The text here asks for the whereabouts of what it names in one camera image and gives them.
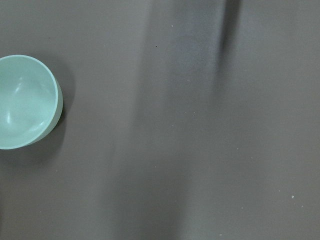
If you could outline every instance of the dark gray backdrop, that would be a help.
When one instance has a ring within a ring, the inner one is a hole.
[[[63,116],[0,151],[2,240],[320,238],[320,1],[0,0]]]

